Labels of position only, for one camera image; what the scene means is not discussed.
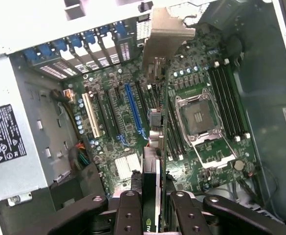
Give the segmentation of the gray power supply unit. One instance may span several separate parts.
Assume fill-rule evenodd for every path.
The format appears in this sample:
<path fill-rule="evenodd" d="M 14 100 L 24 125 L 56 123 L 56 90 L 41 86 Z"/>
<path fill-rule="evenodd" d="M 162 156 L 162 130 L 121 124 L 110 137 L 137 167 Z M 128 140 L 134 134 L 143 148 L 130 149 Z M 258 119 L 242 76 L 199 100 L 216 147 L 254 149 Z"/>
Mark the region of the gray power supply unit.
<path fill-rule="evenodd" d="M 77 137 L 68 114 L 51 96 L 60 88 L 22 56 L 0 55 L 0 106 L 12 106 L 27 152 L 0 164 L 0 202 L 29 197 L 69 174 L 68 152 Z"/>

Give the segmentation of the white expansion slot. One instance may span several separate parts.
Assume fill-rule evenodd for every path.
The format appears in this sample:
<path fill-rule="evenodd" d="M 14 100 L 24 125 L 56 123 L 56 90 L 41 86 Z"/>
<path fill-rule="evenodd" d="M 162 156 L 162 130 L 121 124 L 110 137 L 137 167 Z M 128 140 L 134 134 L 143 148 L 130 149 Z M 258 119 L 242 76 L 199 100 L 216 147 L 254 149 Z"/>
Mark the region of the white expansion slot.
<path fill-rule="evenodd" d="M 82 99 L 83 99 L 83 102 L 85 104 L 85 109 L 87 112 L 87 116 L 88 116 L 88 119 L 89 119 L 89 122 L 91 125 L 93 135 L 95 138 L 99 138 L 99 137 L 101 137 L 101 133 L 99 130 L 97 119 L 96 119 L 96 113 L 94 112 L 94 108 L 93 108 L 93 105 L 90 101 L 90 97 L 89 97 L 88 93 L 82 94 Z"/>

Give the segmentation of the black power supply label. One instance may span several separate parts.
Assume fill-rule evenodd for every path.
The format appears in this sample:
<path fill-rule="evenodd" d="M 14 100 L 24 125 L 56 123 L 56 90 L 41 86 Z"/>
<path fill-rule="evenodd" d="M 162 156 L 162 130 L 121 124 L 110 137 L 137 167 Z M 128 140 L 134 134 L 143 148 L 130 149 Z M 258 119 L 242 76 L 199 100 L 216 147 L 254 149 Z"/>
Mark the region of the black power supply label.
<path fill-rule="evenodd" d="M 0 106 L 0 164 L 27 155 L 13 108 Z"/>

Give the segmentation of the CPU socket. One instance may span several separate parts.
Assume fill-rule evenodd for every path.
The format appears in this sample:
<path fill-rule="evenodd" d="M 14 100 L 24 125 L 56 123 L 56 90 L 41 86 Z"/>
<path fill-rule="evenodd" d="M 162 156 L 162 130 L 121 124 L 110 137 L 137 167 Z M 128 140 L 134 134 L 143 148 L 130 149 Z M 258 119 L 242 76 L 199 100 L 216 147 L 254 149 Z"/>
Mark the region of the CPU socket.
<path fill-rule="evenodd" d="M 210 92 L 175 97 L 175 109 L 185 141 L 196 146 L 222 138 L 222 120 Z"/>

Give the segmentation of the black plastic shroud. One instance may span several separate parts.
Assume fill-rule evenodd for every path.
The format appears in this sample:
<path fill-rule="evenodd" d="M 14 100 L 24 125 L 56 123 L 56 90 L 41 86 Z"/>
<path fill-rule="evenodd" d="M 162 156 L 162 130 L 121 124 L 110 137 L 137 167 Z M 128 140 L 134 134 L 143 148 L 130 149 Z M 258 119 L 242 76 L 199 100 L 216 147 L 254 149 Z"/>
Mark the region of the black plastic shroud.
<path fill-rule="evenodd" d="M 51 198 L 55 210 L 60 210 L 90 194 L 104 195 L 104 187 L 94 163 L 83 170 L 71 173 L 60 182 L 50 186 Z"/>

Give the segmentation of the blue expansion slot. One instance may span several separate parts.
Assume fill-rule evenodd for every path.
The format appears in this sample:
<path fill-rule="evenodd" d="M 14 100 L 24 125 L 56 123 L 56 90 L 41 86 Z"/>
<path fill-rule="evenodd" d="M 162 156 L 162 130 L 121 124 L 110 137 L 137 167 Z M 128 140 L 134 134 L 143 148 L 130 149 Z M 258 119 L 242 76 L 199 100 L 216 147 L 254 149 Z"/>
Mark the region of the blue expansion slot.
<path fill-rule="evenodd" d="M 135 103 L 135 100 L 134 100 L 134 97 L 133 97 L 133 94 L 132 94 L 132 89 L 131 89 L 130 84 L 128 84 L 128 83 L 125 84 L 125 90 L 126 90 L 126 94 L 128 96 L 129 104 L 130 104 L 130 107 L 131 107 L 131 110 L 132 110 L 132 113 L 133 113 L 136 129 L 137 129 L 138 133 L 143 138 L 145 138 L 145 133 L 144 133 L 144 130 L 143 130 L 143 127 L 142 127 L 142 122 L 141 122 L 141 119 L 140 119 L 139 111 L 138 111 L 138 109 L 136 107 L 136 103 Z"/>

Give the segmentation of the black expansion slot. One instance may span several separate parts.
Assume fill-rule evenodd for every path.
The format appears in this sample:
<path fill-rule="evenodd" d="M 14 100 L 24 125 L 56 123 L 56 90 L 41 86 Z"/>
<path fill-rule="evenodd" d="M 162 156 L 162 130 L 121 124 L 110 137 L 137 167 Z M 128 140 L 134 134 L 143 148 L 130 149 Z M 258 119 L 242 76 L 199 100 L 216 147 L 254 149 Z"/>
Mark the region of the black expansion slot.
<path fill-rule="evenodd" d="M 138 96 L 139 96 L 140 102 L 142 104 L 142 107 L 143 107 L 144 111 L 147 111 L 148 110 L 148 106 L 147 106 L 147 103 L 145 101 L 145 98 L 144 98 L 144 95 L 143 95 L 140 83 L 138 81 L 135 81 L 135 86 L 136 86 L 136 89 L 138 91 Z"/>
<path fill-rule="evenodd" d="M 102 99 L 101 99 L 101 97 L 100 97 L 100 95 L 98 93 L 96 93 L 95 96 L 96 96 L 96 99 L 97 99 L 97 102 L 98 102 L 98 105 L 99 105 L 99 110 L 100 110 L 100 113 L 101 113 L 101 116 L 102 116 L 102 119 L 103 119 L 103 124 L 104 124 L 104 127 L 105 127 L 105 131 L 106 131 L 107 137 L 111 138 L 111 132 L 110 132 L 110 129 L 109 129 L 109 126 L 108 126 L 108 120 L 107 120 L 107 117 L 106 117 L 106 114 L 105 114 L 105 110 L 104 110 Z"/>

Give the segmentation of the silver chipset heatsink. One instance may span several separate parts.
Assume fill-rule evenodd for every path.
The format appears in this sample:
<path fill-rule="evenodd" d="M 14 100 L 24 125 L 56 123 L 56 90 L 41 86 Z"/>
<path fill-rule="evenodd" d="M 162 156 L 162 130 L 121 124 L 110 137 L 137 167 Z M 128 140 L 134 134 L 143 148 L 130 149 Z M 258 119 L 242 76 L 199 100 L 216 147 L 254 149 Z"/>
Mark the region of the silver chipset heatsink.
<path fill-rule="evenodd" d="M 118 158 L 114 162 L 120 180 L 130 178 L 133 171 L 141 171 L 141 161 L 136 153 Z"/>

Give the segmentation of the metal socket cover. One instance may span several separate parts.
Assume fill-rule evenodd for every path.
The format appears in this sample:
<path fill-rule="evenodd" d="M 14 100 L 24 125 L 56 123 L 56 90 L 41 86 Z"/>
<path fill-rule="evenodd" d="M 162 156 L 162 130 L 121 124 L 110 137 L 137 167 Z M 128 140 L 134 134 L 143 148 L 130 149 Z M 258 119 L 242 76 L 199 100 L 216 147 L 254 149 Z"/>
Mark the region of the metal socket cover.
<path fill-rule="evenodd" d="M 222 132 L 211 133 L 211 134 L 209 134 L 207 132 L 204 134 L 200 134 L 197 137 L 190 136 L 189 138 L 190 138 L 191 146 L 193 147 L 193 149 L 194 149 L 194 151 L 195 151 L 195 153 L 199 159 L 199 162 L 201 163 L 201 166 L 204 169 L 209 169 L 209 168 L 220 169 L 220 168 L 227 166 L 228 162 L 235 160 L 237 158 L 237 155 L 236 155 L 234 149 L 230 146 L 229 142 L 226 140 L 226 138 L 224 137 Z M 212 162 L 204 163 L 201 156 L 199 155 L 198 150 L 196 149 L 196 146 L 204 143 L 205 141 L 212 141 L 212 140 L 216 140 L 216 139 L 223 139 L 225 141 L 226 145 L 228 146 L 228 148 L 230 149 L 232 154 L 229 156 L 221 158 L 220 161 L 212 161 Z"/>

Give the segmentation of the green motherboard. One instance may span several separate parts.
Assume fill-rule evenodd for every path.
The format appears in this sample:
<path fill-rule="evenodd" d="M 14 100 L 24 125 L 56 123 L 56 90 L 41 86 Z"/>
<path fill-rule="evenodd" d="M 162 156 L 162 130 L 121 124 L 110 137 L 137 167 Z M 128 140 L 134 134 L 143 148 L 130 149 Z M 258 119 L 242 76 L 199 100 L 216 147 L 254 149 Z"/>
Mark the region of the green motherboard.
<path fill-rule="evenodd" d="M 184 139 L 175 109 L 175 97 L 187 98 L 210 92 L 219 112 L 216 96 L 210 80 L 209 70 L 224 65 L 224 47 L 221 33 L 212 27 L 201 29 L 195 38 L 182 45 L 169 64 L 169 100 L 171 101 L 177 119 L 177 125 L 185 149 L 185 154 L 179 155 L 174 137 L 171 118 L 168 110 L 168 123 L 171 126 L 171 135 L 175 148 L 176 159 L 170 156 L 167 140 L 166 173 L 174 178 L 178 189 L 192 192 L 209 191 L 227 184 L 245 186 L 246 179 L 253 178 L 259 172 L 254 146 L 250 139 L 236 136 L 233 140 L 226 136 L 222 123 L 222 134 L 234 149 L 237 158 L 245 162 L 243 171 L 233 168 L 232 160 L 227 166 L 217 169 L 204 169 L 193 149 Z M 70 105 L 74 114 L 75 123 L 83 140 L 78 143 L 78 155 L 82 164 L 87 163 L 87 156 L 94 161 L 99 170 L 104 190 L 107 195 L 120 188 L 128 188 L 130 178 L 120 180 L 114 160 L 130 154 L 137 154 L 141 161 L 144 147 L 148 147 L 150 123 L 148 111 L 157 106 L 156 88 L 144 79 L 141 68 L 142 57 L 119 65 L 114 68 L 98 70 L 83 77 L 74 78 L 67 82 L 64 94 L 70 98 Z M 144 111 L 140 102 L 135 81 L 140 83 L 148 110 Z M 133 113 L 125 90 L 125 84 L 131 86 L 132 94 L 139 111 L 142 127 L 145 133 L 143 138 L 137 131 Z M 95 138 L 82 99 L 82 94 L 88 93 L 93 105 L 101 137 Z M 102 99 L 111 138 L 107 137 L 103 119 L 95 94 Z M 223 139 L 205 141 L 196 146 L 204 163 L 220 161 L 221 158 L 231 155 L 231 151 Z"/>

